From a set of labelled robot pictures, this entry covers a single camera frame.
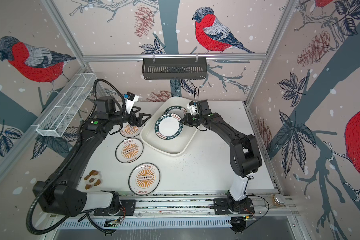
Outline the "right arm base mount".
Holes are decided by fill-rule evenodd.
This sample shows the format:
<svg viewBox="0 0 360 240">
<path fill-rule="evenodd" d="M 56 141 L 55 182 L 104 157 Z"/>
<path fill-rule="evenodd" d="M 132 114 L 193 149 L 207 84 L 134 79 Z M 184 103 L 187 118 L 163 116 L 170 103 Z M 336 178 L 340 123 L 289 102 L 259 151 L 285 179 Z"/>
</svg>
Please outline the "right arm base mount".
<svg viewBox="0 0 360 240">
<path fill-rule="evenodd" d="M 245 196 L 245 198 L 240 201 L 236 201 L 230 191 L 228 191 L 225 199 L 213 199 L 213 205 L 209 206 L 209 208 L 214 210 L 216 215 L 255 214 L 253 202 L 248 196 Z"/>
</svg>

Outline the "green rim plate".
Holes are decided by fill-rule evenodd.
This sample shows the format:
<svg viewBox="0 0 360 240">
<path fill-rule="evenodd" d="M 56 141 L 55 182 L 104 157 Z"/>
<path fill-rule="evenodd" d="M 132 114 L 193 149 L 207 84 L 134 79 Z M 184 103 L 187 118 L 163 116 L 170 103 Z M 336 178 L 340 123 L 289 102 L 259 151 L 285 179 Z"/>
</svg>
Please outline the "green rim plate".
<svg viewBox="0 0 360 240">
<path fill-rule="evenodd" d="M 164 111 L 164 114 L 176 114 L 182 119 L 186 114 L 187 110 L 182 106 L 171 106 Z"/>
<path fill-rule="evenodd" d="M 159 138 L 172 140 L 180 135 L 183 130 L 183 124 L 179 115 L 168 113 L 158 118 L 154 130 Z"/>
</svg>

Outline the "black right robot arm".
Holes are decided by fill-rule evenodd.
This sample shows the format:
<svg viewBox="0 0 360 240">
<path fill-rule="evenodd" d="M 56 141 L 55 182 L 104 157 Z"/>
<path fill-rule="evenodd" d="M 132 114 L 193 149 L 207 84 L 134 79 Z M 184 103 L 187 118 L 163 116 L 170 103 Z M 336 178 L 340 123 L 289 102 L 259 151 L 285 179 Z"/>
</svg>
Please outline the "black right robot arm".
<svg viewBox="0 0 360 240">
<path fill-rule="evenodd" d="M 188 127 L 204 126 L 216 133 L 230 147 L 230 165 L 237 175 L 231 185 L 228 195 L 234 202 L 247 198 L 246 188 L 250 175 L 262 166 L 257 139 L 254 135 L 245 135 L 229 125 L 221 115 L 213 113 L 207 100 L 189 102 L 188 113 L 180 121 Z"/>
</svg>

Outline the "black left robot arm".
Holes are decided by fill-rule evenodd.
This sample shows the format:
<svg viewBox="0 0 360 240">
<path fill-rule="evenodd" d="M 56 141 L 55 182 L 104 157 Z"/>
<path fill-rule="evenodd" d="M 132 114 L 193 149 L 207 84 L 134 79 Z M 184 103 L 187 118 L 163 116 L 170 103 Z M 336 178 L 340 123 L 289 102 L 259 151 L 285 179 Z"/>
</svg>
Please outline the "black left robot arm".
<svg viewBox="0 0 360 240">
<path fill-rule="evenodd" d="M 128 112 L 126 103 L 118 104 L 113 97 L 98 98 L 94 112 L 78 128 L 78 139 L 72 151 L 46 181 L 34 185 L 35 203 L 46 213 L 67 217 L 109 207 L 113 194 L 101 192 L 100 200 L 97 200 L 77 190 L 77 186 L 91 156 L 115 126 L 129 123 L 141 127 L 151 118 L 150 114 L 140 111 L 140 107 L 132 107 Z"/>
</svg>

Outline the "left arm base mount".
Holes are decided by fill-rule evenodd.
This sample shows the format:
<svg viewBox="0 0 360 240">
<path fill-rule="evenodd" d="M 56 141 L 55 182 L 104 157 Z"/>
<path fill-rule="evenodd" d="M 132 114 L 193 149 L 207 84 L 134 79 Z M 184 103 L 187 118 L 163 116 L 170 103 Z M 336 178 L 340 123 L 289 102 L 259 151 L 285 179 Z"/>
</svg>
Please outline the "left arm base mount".
<svg viewBox="0 0 360 240">
<path fill-rule="evenodd" d="M 116 204 L 104 209 L 96 209 L 94 216 L 96 217 L 124 217 L 133 216 L 136 206 L 136 200 L 119 200 Z"/>
</svg>

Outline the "orange sunburst plate back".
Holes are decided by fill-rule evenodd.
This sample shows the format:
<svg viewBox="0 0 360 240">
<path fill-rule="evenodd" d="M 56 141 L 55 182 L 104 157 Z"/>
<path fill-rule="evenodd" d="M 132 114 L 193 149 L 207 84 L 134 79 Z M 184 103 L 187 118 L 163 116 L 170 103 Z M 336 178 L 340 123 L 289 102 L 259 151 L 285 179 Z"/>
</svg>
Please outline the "orange sunburst plate back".
<svg viewBox="0 0 360 240">
<path fill-rule="evenodd" d="M 120 130 L 120 134 L 125 138 L 134 138 L 138 136 L 143 127 L 132 126 L 129 123 L 124 123 L 122 129 Z"/>
</svg>

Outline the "orange sunburst plate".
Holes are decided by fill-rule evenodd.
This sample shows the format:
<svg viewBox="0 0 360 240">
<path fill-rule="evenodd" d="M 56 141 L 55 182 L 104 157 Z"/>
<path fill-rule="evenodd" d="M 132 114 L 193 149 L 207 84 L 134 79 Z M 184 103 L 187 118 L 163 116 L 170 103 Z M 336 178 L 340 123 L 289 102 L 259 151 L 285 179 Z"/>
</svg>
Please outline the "orange sunburst plate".
<svg viewBox="0 0 360 240">
<path fill-rule="evenodd" d="M 122 129 L 120 130 L 120 134 L 125 138 L 134 138 L 138 136 L 143 127 L 132 126 L 129 123 L 124 123 Z"/>
<path fill-rule="evenodd" d="M 116 148 L 115 157 L 120 163 L 128 164 L 136 161 L 144 152 L 143 142 L 137 138 L 123 140 Z"/>
<path fill-rule="evenodd" d="M 129 176 L 129 188 L 137 196 L 151 194 L 159 185 L 161 173 L 152 163 L 143 163 L 133 169 Z"/>
</svg>

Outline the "orange sunburst plate front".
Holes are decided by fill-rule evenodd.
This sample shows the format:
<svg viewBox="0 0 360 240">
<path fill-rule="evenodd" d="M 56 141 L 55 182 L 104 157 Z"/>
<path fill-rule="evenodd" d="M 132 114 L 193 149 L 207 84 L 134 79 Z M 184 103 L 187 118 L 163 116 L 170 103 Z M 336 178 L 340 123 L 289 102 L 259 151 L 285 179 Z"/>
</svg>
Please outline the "orange sunburst plate front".
<svg viewBox="0 0 360 240">
<path fill-rule="evenodd" d="M 129 176 L 129 188 L 137 196 L 151 194 L 159 185 L 161 173 L 152 163 L 143 163 L 133 169 Z"/>
</svg>

